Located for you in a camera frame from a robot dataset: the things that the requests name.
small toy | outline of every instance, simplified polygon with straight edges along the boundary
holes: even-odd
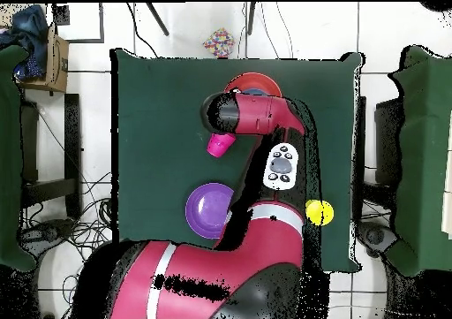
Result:
[[[204,47],[216,57],[228,57],[234,48],[234,37],[221,27],[204,42]]]
[[[306,203],[306,216],[315,225],[327,225],[333,220],[335,211],[326,201],[309,200]]]

white tile floor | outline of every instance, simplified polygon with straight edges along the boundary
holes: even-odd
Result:
[[[145,4],[131,4],[136,12],[139,34],[162,57],[214,58],[202,43],[217,28],[225,27],[238,42],[245,22],[243,3],[154,4],[169,29],[163,35]],[[452,53],[452,17],[424,9],[419,3],[279,3],[290,31],[293,55],[299,59],[337,59],[346,52],[365,54],[361,76],[361,95],[367,97],[365,164],[375,166],[373,111],[379,102],[398,96],[396,85],[387,73],[398,69],[402,49],[423,44],[437,54]],[[96,20],[95,6],[73,8],[86,23]],[[279,57],[290,56],[290,40],[275,2],[263,4],[267,30]],[[275,58],[267,38],[262,9],[256,8],[252,35],[248,38],[248,57]],[[133,32],[126,4],[103,4],[104,43],[72,43],[69,52],[68,93],[80,94],[82,122],[83,173],[90,183],[110,171],[110,61],[109,49],[121,47],[142,57],[153,57],[150,48]],[[87,30],[61,28],[63,38],[87,37]],[[95,27],[87,29],[95,34]],[[245,57],[245,37],[239,57]],[[237,45],[231,58],[237,58]],[[58,139],[64,141],[63,96],[27,90],[26,96],[39,103]],[[64,175],[64,154],[45,126],[39,127],[38,165],[40,178]],[[366,181],[373,181],[373,170],[365,170]],[[96,199],[110,196],[110,178],[94,189]],[[85,195],[85,204],[90,202]],[[46,202],[40,218],[64,217],[64,200]],[[365,207],[365,213],[372,209]],[[95,213],[87,215],[93,220]],[[380,260],[370,258],[357,243],[356,257],[362,270],[354,275],[331,275],[328,319],[381,319],[386,301],[386,277]],[[68,307],[63,296],[63,281],[82,267],[79,254],[68,245],[52,249],[41,266],[39,289],[41,309],[58,318]],[[74,283],[67,280],[66,289]]]

purple plate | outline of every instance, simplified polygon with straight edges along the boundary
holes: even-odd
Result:
[[[219,183],[196,188],[185,205],[185,217],[192,229],[205,239],[219,239],[234,191]]]

tennis ball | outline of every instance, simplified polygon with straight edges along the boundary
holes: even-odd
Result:
[[[334,215],[333,206],[326,201],[309,200],[306,203],[306,216],[315,225],[327,225]]]

white control panel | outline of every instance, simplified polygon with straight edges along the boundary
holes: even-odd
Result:
[[[287,142],[272,148],[264,171],[264,186],[274,190],[286,190],[295,186],[298,152]]]

